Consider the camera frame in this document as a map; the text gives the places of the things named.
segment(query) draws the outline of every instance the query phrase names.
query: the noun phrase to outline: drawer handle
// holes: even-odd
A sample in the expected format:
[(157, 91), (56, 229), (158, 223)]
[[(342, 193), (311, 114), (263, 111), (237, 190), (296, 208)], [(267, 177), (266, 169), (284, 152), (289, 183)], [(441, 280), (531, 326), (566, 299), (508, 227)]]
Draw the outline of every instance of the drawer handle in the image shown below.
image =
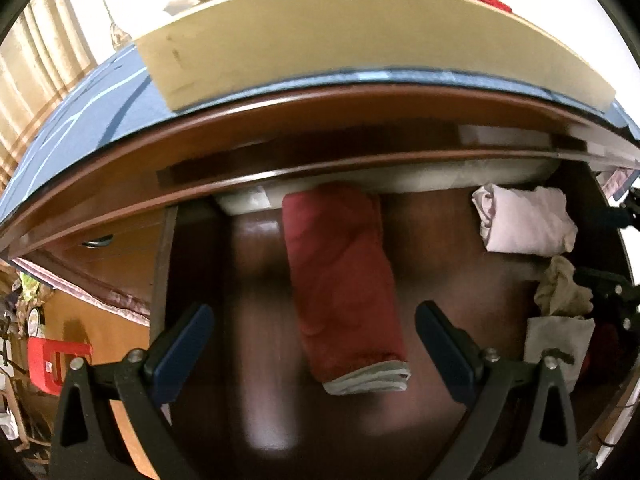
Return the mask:
[(100, 238), (96, 238), (95, 240), (88, 240), (86, 242), (82, 242), (80, 245), (83, 247), (87, 247), (89, 249), (99, 249), (100, 247), (106, 247), (113, 240), (113, 235), (101, 236)]

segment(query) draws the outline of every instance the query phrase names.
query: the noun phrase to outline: green cloth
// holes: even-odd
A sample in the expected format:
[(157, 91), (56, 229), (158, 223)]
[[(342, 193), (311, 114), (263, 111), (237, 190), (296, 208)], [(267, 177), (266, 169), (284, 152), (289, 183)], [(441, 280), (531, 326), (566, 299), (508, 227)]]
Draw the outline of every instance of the green cloth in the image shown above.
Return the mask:
[(25, 301), (31, 301), (38, 293), (40, 282), (24, 272), (20, 272), (20, 281), (22, 282), (22, 297)]

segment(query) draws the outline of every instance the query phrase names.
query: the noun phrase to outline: folded red towel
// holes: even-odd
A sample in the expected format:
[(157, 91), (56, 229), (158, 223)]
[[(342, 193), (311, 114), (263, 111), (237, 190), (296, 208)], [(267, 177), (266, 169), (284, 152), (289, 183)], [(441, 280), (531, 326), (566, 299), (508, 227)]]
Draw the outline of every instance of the folded red towel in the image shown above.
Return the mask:
[(302, 344), (316, 380), (406, 361), (378, 197), (325, 184), (284, 197), (282, 219)]

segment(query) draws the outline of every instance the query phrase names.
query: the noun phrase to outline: brown wood surface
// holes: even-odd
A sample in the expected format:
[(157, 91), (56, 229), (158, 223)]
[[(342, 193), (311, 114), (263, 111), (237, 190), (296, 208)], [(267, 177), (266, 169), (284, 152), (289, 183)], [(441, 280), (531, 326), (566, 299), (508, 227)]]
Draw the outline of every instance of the brown wood surface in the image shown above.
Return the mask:
[[(148, 316), (165, 223), (164, 210), (130, 216), (60, 238), (28, 258), (103, 303)], [(113, 235), (106, 247), (81, 245), (106, 235)]]
[[(407, 117), (414, 118), (412, 133), (407, 131)], [(440, 138), (428, 135), (434, 122), (442, 124)], [(542, 143), (540, 138), (530, 142), (530, 135), (518, 134), (497, 140), (466, 139), (451, 129), (451, 123), (524, 128), (551, 137)], [(360, 152), (352, 149), (351, 158), (331, 156), (332, 148), (339, 151), (345, 141), (345, 150), (354, 147), (345, 134), (351, 134), (356, 126), (364, 140)], [(391, 139), (395, 138), (394, 128), (405, 127), (405, 139), (397, 146), (387, 141), (372, 147), (365, 133), (369, 127), (378, 133), (386, 128)], [(343, 134), (332, 134), (336, 130)], [(325, 134), (328, 149), (322, 152), (324, 156), (310, 158), (306, 142), (318, 146)], [(412, 136), (421, 150), (406, 142), (407, 136)], [(276, 148), (268, 144), (287, 145), (286, 140), (283, 144), (278, 139), (291, 141), (286, 157), (276, 158)], [(604, 155), (602, 150), (596, 154), (598, 146), (591, 152), (592, 143), (605, 146)], [(264, 144), (264, 150), (252, 144)], [(213, 153), (224, 153), (216, 159), (224, 162), (219, 173), (206, 168), (206, 157)], [(286, 92), (170, 121), (76, 164), (2, 224), (0, 251), (13, 258), (137, 212), (283, 174), (487, 156), (569, 157), (635, 167), (632, 159), (640, 160), (640, 150), (616, 132), (561, 107), (498, 92), (412, 85)], [(301, 167), (301, 160), (312, 164)], [(205, 177), (176, 184), (176, 171), (204, 172)]]
[(209, 298), (219, 322), (172, 407), (177, 440), (206, 476), (415, 479), (430, 466), (464, 410), (415, 334), (415, 307), (433, 299), (481, 346), (518, 358), (546, 266), (484, 250), (472, 191), (382, 196), (413, 371), (403, 393), (332, 397), (311, 378), (280, 211), (226, 218), (212, 209), (197, 228), (176, 229), (167, 322), (195, 298)]
[(169, 266), (171, 262), (171, 249), (174, 244), (175, 222), (178, 215), (178, 206), (168, 207), (162, 215), (162, 232), (156, 254), (154, 268), (154, 286), (151, 293), (149, 306), (149, 344), (151, 344), (164, 330), (164, 318), (166, 309), (166, 290), (169, 281)]

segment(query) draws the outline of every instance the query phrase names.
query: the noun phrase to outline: cream board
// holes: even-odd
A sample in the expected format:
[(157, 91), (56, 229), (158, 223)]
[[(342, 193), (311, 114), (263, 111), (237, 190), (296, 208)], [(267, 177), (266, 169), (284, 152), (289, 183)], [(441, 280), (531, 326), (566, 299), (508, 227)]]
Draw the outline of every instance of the cream board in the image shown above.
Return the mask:
[(485, 73), (600, 110), (615, 98), (609, 83), (564, 44), (475, 0), (214, 0), (136, 44), (173, 110), (350, 68)]

